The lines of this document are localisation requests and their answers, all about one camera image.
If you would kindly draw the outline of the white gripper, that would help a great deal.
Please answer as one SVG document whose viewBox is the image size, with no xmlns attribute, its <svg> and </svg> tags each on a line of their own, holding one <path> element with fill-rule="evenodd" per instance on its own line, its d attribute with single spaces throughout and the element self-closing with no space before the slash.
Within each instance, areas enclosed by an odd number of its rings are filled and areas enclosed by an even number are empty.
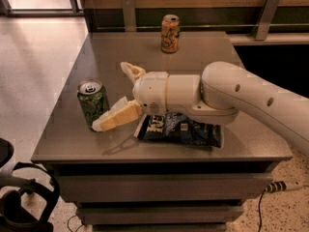
<svg viewBox="0 0 309 232">
<path fill-rule="evenodd" d="M 94 131 L 110 131 L 131 123 L 137 120 L 143 111 L 148 115 L 164 115 L 167 112 L 167 72 L 146 73 L 143 68 L 128 62 L 122 62 L 121 68 L 128 79 L 135 83 L 132 89 L 135 100 L 129 101 L 126 97 L 119 99 L 93 122 Z"/>
</svg>

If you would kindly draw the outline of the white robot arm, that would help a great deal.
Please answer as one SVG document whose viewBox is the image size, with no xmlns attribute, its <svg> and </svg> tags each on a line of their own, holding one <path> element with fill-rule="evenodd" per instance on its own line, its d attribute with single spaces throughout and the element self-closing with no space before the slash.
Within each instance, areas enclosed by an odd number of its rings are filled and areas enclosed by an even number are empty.
<svg viewBox="0 0 309 232">
<path fill-rule="evenodd" d="M 309 154 L 309 99 L 227 62 L 208 64 L 201 74 L 146 72 L 128 62 L 122 71 L 133 83 L 131 101 L 122 98 L 92 124 L 109 131 L 139 115 L 179 112 L 206 124 L 232 123 L 244 112 Z"/>
</svg>

